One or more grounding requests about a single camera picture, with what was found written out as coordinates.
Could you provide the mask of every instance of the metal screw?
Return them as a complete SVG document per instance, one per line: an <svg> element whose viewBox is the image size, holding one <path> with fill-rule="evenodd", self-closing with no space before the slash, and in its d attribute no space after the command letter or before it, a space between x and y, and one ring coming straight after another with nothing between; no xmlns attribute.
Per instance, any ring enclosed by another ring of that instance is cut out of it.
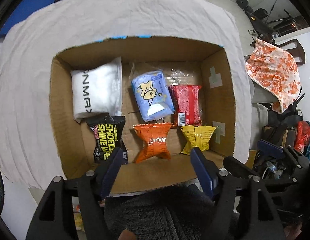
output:
<svg viewBox="0 0 310 240"><path fill-rule="evenodd" d="M94 171L87 171L87 172L86 172L86 176L87 176L87 177L94 176L94 174L95 174Z"/></svg>
<svg viewBox="0 0 310 240"><path fill-rule="evenodd" d="M56 176L56 177L53 178L54 182L60 182L61 180L62 180L61 176Z"/></svg>
<svg viewBox="0 0 310 240"><path fill-rule="evenodd" d="M254 181L254 182L260 182L260 177L258 177L258 176L253 176L253 181Z"/></svg>
<svg viewBox="0 0 310 240"><path fill-rule="evenodd" d="M220 170L219 171L219 175L223 176L223 177L226 177L228 175L228 172L226 170Z"/></svg>

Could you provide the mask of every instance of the black fuzzy fabric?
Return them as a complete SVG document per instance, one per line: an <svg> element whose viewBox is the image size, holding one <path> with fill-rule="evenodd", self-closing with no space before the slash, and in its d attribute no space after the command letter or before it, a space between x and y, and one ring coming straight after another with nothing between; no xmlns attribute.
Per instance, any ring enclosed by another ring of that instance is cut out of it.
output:
<svg viewBox="0 0 310 240"><path fill-rule="evenodd" d="M196 185L171 186L144 195L108 197L104 217L113 239L127 228L137 239L199 240L213 202Z"/></svg>

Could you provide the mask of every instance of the red wet wipes package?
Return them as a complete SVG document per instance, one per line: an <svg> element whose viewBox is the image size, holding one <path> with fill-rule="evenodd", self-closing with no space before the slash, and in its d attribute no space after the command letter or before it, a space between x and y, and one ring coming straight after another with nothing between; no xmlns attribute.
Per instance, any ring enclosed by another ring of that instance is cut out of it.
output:
<svg viewBox="0 0 310 240"><path fill-rule="evenodd" d="M201 125L198 103L198 91L201 88L197 85L169 86L175 107L173 127Z"/></svg>

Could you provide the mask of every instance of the cardboard box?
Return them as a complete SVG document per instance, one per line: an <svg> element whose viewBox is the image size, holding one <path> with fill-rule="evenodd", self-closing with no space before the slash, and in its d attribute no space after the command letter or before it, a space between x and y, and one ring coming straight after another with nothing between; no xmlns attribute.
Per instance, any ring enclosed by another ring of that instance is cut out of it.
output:
<svg viewBox="0 0 310 240"><path fill-rule="evenodd" d="M123 140L128 150L129 164L123 165L112 188L112 194L151 190L196 178L189 155L179 154L186 144L180 129L171 129L167 147L171 160L153 157L139 164L132 161L143 148L132 126L144 123L136 105L129 81L132 61L151 62L164 69L184 69L191 73L190 82L203 86L203 120L223 124L223 136L210 140L207 159L222 167L223 156L234 152L235 98L230 68L225 50L215 44L176 37L122 37L73 47L59 53L52 62L50 114L52 129L64 174L78 178L95 169L93 151L95 139L85 122L73 119L71 70L94 69L122 57L123 106L126 116Z"/></svg>

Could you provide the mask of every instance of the white paper patch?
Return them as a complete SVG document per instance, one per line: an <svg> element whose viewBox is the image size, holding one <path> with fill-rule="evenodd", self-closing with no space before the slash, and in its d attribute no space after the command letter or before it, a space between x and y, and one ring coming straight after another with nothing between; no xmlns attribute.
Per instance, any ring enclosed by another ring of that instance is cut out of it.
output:
<svg viewBox="0 0 310 240"><path fill-rule="evenodd" d="M215 67L210 68L210 77L209 77L210 88L216 88L223 85L221 81L220 73L216 74Z"/></svg>
<svg viewBox="0 0 310 240"><path fill-rule="evenodd" d="M220 143L220 136L225 136L226 124L223 122L213 122L213 126L217 127L214 131L216 134L215 142Z"/></svg>

